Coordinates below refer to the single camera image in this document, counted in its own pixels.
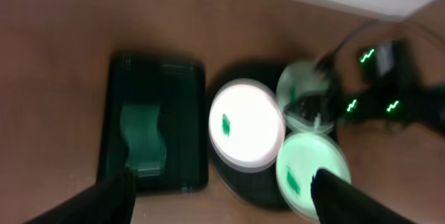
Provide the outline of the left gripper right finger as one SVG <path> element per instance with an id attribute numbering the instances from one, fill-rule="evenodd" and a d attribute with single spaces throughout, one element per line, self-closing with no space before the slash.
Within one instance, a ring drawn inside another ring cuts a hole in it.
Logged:
<path id="1" fill-rule="evenodd" d="M 311 197 L 321 224 L 413 224 L 324 168 L 312 178 Z"/>

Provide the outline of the white plate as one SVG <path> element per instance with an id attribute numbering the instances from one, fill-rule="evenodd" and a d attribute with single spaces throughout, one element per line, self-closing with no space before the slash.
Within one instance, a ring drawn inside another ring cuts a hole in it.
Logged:
<path id="1" fill-rule="evenodd" d="M 270 167 L 286 135 L 274 94 L 253 79 L 235 79 L 219 89 L 211 103 L 208 124 L 218 157 L 243 173 Z"/>

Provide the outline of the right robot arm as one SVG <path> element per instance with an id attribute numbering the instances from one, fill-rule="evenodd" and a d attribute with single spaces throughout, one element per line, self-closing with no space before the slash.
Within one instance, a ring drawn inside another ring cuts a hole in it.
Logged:
<path id="1" fill-rule="evenodd" d="M 443 134 L 444 88 L 381 79 L 365 90 L 352 93 L 335 84 L 325 94 L 305 94 L 288 103 L 284 114 L 292 120 L 309 118 L 315 121 L 320 116 L 322 123 L 340 120 L 361 124 L 384 120 L 387 128 L 393 122 L 404 127 L 419 122 Z"/>

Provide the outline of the green sponge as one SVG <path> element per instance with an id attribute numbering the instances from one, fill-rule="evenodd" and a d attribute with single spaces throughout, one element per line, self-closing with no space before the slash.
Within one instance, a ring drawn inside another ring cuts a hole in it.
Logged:
<path id="1" fill-rule="evenodd" d="M 138 177 L 160 175 L 166 164 L 166 144 L 159 130 L 159 105 L 124 104 L 120 131 L 128 146 L 125 165 Z"/>

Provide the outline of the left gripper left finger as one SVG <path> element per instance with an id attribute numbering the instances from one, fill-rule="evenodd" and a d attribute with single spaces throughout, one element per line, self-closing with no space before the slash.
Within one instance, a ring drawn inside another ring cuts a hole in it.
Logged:
<path id="1" fill-rule="evenodd" d="M 126 168 L 27 223 L 130 224 L 135 200 L 135 178 Z"/>

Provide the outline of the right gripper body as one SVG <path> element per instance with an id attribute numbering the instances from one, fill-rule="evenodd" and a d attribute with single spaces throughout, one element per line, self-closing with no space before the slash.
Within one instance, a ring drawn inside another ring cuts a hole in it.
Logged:
<path id="1" fill-rule="evenodd" d="M 382 119 L 382 89 L 370 87 L 355 93 L 344 91 L 340 85 L 330 85 L 327 90 L 328 118 L 347 124 L 364 123 Z"/>

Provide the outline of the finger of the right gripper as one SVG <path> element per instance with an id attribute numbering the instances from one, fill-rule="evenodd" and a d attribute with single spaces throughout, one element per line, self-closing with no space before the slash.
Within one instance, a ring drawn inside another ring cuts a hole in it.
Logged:
<path id="1" fill-rule="evenodd" d="M 308 122 L 319 119 L 329 122 L 330 114 L 327 109 L 327 95 L 323 93 L 308 92 L 302 95 L 289 94 L 290 102 L 284 107 L 284 114 L 299 117 Z"/>

